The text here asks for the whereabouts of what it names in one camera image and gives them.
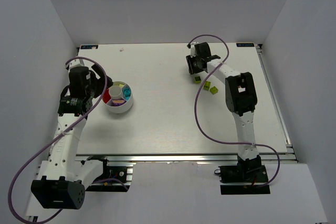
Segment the red lego brick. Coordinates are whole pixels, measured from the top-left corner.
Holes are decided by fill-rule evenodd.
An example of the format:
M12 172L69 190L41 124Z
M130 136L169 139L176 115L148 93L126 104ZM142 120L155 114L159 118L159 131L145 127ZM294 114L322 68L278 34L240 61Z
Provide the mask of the red lego brick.
M109 93L109 89L106 89L104 95L103 95L103 98L102 98L103 102L105 104L107 104L110 100L111 100L111 95Z

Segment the green printed lego cube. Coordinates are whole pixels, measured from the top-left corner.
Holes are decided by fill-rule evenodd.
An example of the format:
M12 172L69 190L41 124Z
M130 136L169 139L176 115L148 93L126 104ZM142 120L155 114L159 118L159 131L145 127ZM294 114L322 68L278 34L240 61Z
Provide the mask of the green printed lego cube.
M201 83L201 82L202 82L202 80L201 80L200 76L195 76L195 77L194 77L194 83L199 84L199 83Z

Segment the teal square lego brick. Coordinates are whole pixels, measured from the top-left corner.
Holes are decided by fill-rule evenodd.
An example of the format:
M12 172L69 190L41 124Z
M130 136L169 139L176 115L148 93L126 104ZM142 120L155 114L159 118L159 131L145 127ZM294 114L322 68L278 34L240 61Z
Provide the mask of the teal square lego brick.
M128 101L131 97L131 89L129 87L126 87L122 91L123 91L124 98Z

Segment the purple butterfly lego piece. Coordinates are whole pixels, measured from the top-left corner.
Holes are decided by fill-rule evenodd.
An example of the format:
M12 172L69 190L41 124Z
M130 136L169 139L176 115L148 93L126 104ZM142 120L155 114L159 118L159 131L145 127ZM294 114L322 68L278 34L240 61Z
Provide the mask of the purple butterfly lego piece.
M125 99L112 99L111 100L111 106L122 106L126 103L127 101Z

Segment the green lego two stud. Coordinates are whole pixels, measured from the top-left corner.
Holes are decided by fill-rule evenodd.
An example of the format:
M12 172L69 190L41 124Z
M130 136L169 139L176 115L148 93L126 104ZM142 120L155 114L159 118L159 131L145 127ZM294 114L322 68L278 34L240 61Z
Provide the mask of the green lego two stud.
M211 82L210 81L205 81L203 85L203 89L206 91L209 91L211 88Z

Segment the lime lego brick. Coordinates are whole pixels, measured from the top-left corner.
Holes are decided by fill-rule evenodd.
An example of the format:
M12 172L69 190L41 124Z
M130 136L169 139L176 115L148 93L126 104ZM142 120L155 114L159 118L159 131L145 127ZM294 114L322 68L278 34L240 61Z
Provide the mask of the lime lego brick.
M210 88L209 91L210 91L211 94L216 94L218 92L218 89L215 86L213 86L213 87Z

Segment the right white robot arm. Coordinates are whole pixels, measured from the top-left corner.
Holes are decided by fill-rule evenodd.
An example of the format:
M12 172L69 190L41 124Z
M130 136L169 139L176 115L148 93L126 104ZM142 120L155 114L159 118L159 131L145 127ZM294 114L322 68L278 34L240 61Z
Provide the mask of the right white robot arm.
M225 64L218 55L212 55L206 42L191 43L187 47L191 50L186 56L189 74L205 71L225 86L226 106L236 124L238 160L243 164L256 160L259 152L255 146L253 119L257 94L252 74L239 72Z

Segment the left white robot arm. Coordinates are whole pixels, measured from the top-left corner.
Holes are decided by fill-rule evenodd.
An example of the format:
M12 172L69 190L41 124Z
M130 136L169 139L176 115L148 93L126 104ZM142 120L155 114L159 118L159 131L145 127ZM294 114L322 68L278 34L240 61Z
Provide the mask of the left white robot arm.
M112 86L112 79L96 63L91 67L70 63L68 74L69 85L60 96L55 131L60 139L51 148L41 178L31 185L31 192L46 209L80 209L86 188L103 173L101 161L86 161L76 173L75 159L92 101Z

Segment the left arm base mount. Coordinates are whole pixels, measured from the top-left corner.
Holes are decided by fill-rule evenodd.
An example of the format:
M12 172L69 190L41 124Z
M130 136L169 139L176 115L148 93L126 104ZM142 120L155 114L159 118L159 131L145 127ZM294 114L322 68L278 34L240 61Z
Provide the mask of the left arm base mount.
M93 180L86 192L126 193L128 191L132 181L133 165L112 162L106 156L89 156L80 162L84 166L89 161L98 161L102 167L102 174Z

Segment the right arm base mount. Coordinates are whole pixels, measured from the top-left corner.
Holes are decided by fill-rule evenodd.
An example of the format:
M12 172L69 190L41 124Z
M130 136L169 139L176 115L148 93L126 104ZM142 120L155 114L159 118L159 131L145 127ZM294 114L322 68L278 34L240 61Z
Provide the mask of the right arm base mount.
M243 160L236 165L224 165L214 170L220 178L222 195L269 195L270 187L265 166L261 157Z

